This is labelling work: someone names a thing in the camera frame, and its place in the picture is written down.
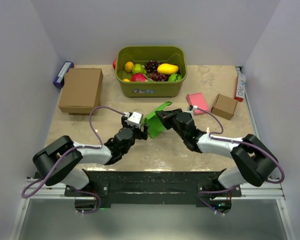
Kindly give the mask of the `green paper box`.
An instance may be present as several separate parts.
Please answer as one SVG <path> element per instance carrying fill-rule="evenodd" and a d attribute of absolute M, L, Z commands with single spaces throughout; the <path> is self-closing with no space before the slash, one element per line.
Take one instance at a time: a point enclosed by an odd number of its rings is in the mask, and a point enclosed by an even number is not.
<path fill-rule="evenodd" d="M 165 130 L 165 127 L 159 120 L 159 117 L 156 115 L 156 111 L 162 111 L 164 108 L 172 105 L 171 101 L 167 101 L 157 108 L 155 108 L 152 112 L 144 117 L 144 123 L 148 125 L 148 134 L 151 138 L 157 137 L 160 133 Z"/>

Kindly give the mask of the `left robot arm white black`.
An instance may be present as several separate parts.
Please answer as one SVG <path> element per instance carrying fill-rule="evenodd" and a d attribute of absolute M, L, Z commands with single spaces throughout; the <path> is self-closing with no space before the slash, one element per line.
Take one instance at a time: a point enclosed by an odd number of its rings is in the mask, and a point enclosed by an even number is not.
<path fill-rule="evenodd" d="M 68 135 L 61 136 L 34 155 L 32 161 L 46 186 L 58 183 L 74 187 L 82 196 L 89 196 L 94 184 L 78 164 L 113 165 L 128 153 L 136 140 L 148 138 L 148 126 L 142 126 L 143 114 L 130 112 L 121 117 L 122 128 L 102 145 L 85 145 Z"/>

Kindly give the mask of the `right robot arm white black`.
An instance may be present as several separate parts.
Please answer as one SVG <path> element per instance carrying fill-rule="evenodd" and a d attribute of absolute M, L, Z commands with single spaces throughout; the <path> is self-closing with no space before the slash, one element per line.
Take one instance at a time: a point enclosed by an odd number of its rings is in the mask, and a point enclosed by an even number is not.
<path fill-rule="evenodd" d="M 208 153 L 233 159 L 235 167 L 222 170 L 202 188 L 206 194 L 225 196 L 231 189 L 245 183 L 260 187 L 268 181 L 279 162 L 253 134 L 243 138 L 222 137 L 220 133 L 202 131 L 195 125 L 190 111 L 157 110 L 156 116 L 167 129 L 173 129 L 192 152 Z"/>

